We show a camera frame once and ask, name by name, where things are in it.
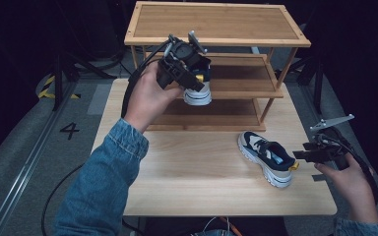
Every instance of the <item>number 4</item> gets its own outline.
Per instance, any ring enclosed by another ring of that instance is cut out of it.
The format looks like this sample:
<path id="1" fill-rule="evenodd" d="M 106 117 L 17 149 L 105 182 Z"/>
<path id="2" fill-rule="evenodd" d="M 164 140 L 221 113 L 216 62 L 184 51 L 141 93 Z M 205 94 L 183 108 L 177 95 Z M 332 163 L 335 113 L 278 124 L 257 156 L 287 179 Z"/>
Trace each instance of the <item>number 4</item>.
<path id="1" fill-rule="evenodd" d="M 72 136 L 73 136 L 73 133 L 79 132 L 79 130 L 75 130 L 75 128 L 76 128 L 76 123 L 72 122 L 68 126 L 66 126 L 63 129 L 61 129 L 60 132 L 69 133 L 68 140 L 71 140 Z"/>

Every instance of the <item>hand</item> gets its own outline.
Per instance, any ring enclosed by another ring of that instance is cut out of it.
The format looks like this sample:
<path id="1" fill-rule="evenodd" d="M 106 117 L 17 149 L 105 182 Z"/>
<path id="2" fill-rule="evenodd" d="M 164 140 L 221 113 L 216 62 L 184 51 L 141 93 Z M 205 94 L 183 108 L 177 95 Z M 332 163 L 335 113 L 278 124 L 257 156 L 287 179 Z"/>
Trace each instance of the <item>hand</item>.
<path id="1" fill-rule="evenodd" d="M 183 92 L 182 88 L 163 90 L 157 81 L 158 62 L 142 73 L 128 102 L 124 119 L 142 134 L 161 115 L 167 105 Z"/>
<path id="2" fill-rule="evenodd" d="M 360 165 L 350 153 L 346 154 L 349 168 L 335 170 L 325 164 L 315 163 L 321 173 L 330 177 L 336 189 L 350 205 L 349 219 L 366 223 L 378 223 L 378 212 L 369 183 Z"/>

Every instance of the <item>gray carpet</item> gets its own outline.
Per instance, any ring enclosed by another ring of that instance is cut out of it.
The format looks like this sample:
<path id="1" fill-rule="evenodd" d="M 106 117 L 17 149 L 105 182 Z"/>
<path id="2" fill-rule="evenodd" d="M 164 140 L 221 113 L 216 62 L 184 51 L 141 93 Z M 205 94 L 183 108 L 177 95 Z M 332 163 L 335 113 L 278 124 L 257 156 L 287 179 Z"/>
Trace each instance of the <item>gray carpet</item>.
<path id="1" fill-rule="evenodd" d="M 210 51 L 233 51 L 231 48 L 213 48 Z M 274 69 L 283 66 L 282 59 L 286 56 L 286 50 L 277 50 L 273 59 Z M 132 71 L 131 55 L 125 55 L 122 64 Z M 107 73 L 117 77 L 127 78 L 127 71 L 120 65 L 106 70 Z M 305 131 L 315 125 L 322 117 L 318 116 L 311 104 L 313 86 L 300 87 L 295 82 L 297 75 L 290 74 L 285 80 L 289 93 L 293 99 L 296 110 Z M 49 194 L 57 183 L 72 169 L 86 161 L 89 157 L 97 126 L 101 118 L 101 112 L 106 103 L 107 93 L 112 80 L 98 79 L 92 73 L 84 73 L 78 83 L 74 84 L 74 93 L 81 95 L 79 99 L 69 98 L 57 117 L 54 127 L 48 135 L 39 161 L 28 179 L 28 183 L 20 194 L 19 200 L 8 211 L 7 219 L 0 226 L 1 235 L 40 235 L 41 214 Z M 25 166 L 29 155 L 39 139 L 40 132 L 45 128 L 48 117 L 52 114 L 53 99 L 42 98 L 40 102 L 25 116 L 7 140 L 0 147 L 0 206 L 5 201 L 16 181 L 21 169 Z M 324 81 L 322 96 L 323 118 L 330 119 L 345 116 L 332 88 L 327 80 Z M 69 133 L 60 132 L 64 127 L 75 123 L 76 130 L 69 140 Z M 358 140 L 355 138 L 349 124 L 339 126 L 345 137 L 363 157 L 364 153 Z M 75 174 L 68 178 L 53 196 L 48 205 L 45 218 L 46 231 L 50 232 L 51 221 L 55 215 L 63 195 L 74 179 Z M 329 235 L 333 232 L 333 219 L 337 216 L 347 217 L 347 205 L 338 195 L 328 180 L 333 197 L 338 205 L 339 212 L 333 216 L 289 216 L 285 218 L 286 227 L 290 235 Z M 137 225 L 139 219 L 127 217 L 128 222 Z M 130 235 L 130 231 L 124 229 L 121 235 Z"/>

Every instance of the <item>table top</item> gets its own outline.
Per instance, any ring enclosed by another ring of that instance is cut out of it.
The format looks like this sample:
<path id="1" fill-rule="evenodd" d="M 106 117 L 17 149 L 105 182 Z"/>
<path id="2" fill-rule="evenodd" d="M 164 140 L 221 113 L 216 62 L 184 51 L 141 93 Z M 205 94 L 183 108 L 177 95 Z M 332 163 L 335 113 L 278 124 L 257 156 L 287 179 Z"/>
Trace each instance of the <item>table top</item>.
<path id="1" fill-rule="evenodd" d="M 115 80 L 94 141 L 99 146 L 119 119 L 128 81 Z M 282 144 L 292 155 L 307 142 L 289 93 L 275 99 L 267 131 L 260 133 Z M 267 99 L 260 100 L 264 107 Z M 130 188 L 125 215 L 237 216 L 332 215 L 337 212 L 325 181 L 312 163 L 299 160 L 290 186 L 271 186 L 257 164 L 237 146 L 239 132 L 147 131 L 150 142 L 140 174 Z"/>
<path id="2" fill-rule="evenodd" d="M 309 47 L 311 43 L 283 5 L 138 1 L 126 45 L 159 45 L 172 33 L 202 45 Z"/>

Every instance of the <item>denim sleeve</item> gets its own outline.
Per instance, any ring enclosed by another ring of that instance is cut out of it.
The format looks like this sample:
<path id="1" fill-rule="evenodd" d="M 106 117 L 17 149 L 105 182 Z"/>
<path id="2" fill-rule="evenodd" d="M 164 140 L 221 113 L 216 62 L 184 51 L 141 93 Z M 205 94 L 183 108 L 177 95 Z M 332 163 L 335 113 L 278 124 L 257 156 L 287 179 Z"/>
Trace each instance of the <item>denim sleeve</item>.
<path id="1" fill-rule="evenodd" d="M 128 189 L 137 178 L 148 140 L 119 120 L 70 186 L 54 222 L 54 235 L 117 235 Z"/>
<path id="2" fill-rule="evenodd" d="M 336 236 L 378 236 L 378 223 L 362 223 L 348 219 L 338 218 L 336 220 Z"/>

